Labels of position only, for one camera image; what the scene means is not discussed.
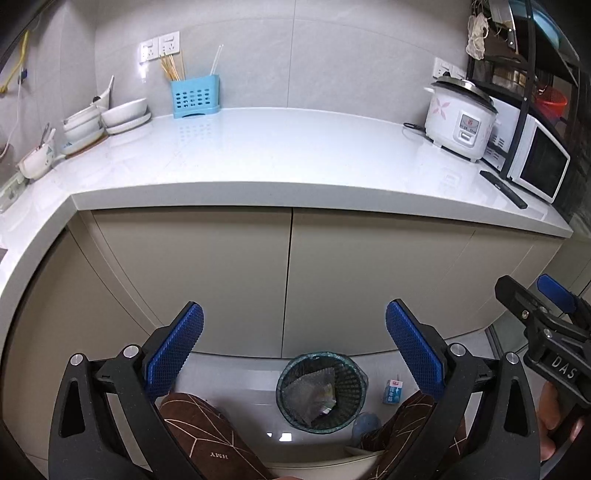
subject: rice cooker control panel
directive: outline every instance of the rice cooker control panel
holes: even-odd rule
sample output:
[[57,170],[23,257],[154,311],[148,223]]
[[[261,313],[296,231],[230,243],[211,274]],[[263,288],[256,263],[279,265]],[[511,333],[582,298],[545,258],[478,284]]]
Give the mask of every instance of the rice cooker control panel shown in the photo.
[[456,126],[454,138],[459,143],[472,147],[476,141],[476,134],[478,133],[480,122],[462,112],[460,112],[459,117],[459,123]]

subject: human hand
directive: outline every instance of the human hand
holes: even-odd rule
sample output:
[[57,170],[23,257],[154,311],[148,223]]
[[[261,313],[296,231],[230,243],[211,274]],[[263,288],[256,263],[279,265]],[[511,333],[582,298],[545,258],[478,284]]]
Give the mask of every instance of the human hand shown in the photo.
[[[540,404],[537,411],[538,429],[540,431],[540,460],[544,462],[556,451],[556,445],[548,437],[548,431],[554,430],[562,420],[560,418],[560,407],[558,405],[558,390],[550,382],[546,382],[542,388]],[[578,419],[570,432],[570,441],[573,442],[581,429],[584,420]]]

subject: black remote control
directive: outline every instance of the black remote control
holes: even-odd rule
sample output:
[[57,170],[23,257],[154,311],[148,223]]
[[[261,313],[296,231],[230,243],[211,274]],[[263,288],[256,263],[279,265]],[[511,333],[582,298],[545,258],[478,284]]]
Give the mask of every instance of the black remote control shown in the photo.
[[510,201],[512,201],[513,203],[515,203],[518,206],[518,208],[520,208],[521,210],[523,210],[524,208],[527,208],[527,203],[525,203],[519,195],[517,195],[513,190],[511,190],[505,184],[505,182],[502,181],[495,174],[493,174],[489,171],[486,171],[486,170],[481,170],[480,175],[482,175],[485,179],[487,179],[489,182],[491,182],[496,188],[498,188],[502,193],[504,193],[505,196]]

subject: wall tile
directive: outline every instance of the wall tile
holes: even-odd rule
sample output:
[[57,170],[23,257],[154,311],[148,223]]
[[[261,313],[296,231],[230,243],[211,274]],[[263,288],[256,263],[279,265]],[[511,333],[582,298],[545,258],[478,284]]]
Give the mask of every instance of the wall tile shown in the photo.
[[62,67],[60,81],[61,104],[65,118],[89,106],[96,95],[93,63]]
[[295,0],[101,0],[96,58],[151,37],[230,20],[293,18]]
[[[223,106],[287,106],[292,23],[242,20],[182,31],[186,77],[209,74],[217,47],[223,43],[217,70]],[[176,62],[180,68],[178,56]],[[103,60],[97,59],[98,91],[105,88],[111,75],[115,75],[112,106],[147,97],[155,116],[173,112],[170,85],[160,63],[151,61],[140,66],[138,46],[127,46]]]
[[433,61],[395,38],[296,20],[288,105],[421,123]]
[[102,92],[115,75],[111,91],[111,108],[138,98],[148,98],[153,115],[172,113],[170,85],[164,77],[159,61],[139,65],[138,46],[117,50],[113,55],[96,62],[96,87]]
[[287,106],[292,20],[239,20],[181,33],[187,78],[207,75],[219,45],[217,67],[225,107]]
[[61,35],[61,66],[95,64],[95,2],[71,0],[67,4]]
[[[10,134],[16,119],[17,102],[4,99],[0,103],[0,127],[4,130],[6,136]],[[36,142],[39,142],[41,133],[35,97],[33,95],[22,95],[20,120],[10,141],[12,146],[0,162],[0,184],[8,180],[18,161],[33,149]]]
[[48,80],[35,92],[37,109],[39,112],[39,124],[44,127],[47,122],[56,129],[56,146],[65,143],[62,130],[64,115],[61,104],[61,80],[59,76]]
[[39,84],[54,77],[60,69],[61,34],[66,6],[62,0],[49,7],[31,34],[31,47],[35,50],[35,81]]
[[388,35],[464,66],[469,12],[470,0],[297,0],[295,17]]

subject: white countertop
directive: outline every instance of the white countertop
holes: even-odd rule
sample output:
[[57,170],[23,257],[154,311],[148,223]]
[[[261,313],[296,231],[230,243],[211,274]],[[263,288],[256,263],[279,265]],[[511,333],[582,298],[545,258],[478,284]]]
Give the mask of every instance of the white countertop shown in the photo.
[[569,238],[537,197],[519,210],[478,175],[491,170],[401,125],[341,113],[228,109],[153,119],[64,161],[0,215],[0,354],[37,265],[78,210],[281,206],[486,223]]

